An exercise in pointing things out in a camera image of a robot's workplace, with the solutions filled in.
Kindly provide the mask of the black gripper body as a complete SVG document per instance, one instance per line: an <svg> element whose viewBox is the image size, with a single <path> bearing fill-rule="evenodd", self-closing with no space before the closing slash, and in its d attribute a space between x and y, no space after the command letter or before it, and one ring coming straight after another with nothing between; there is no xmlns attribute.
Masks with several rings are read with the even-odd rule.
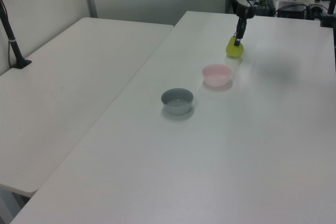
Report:
<svg viewBox="0 0 336 224"><path fill-rule="evenodd" d="M236 16L240 20L252 19L255 16L255 9L250 2L237 3Z"/></svg>

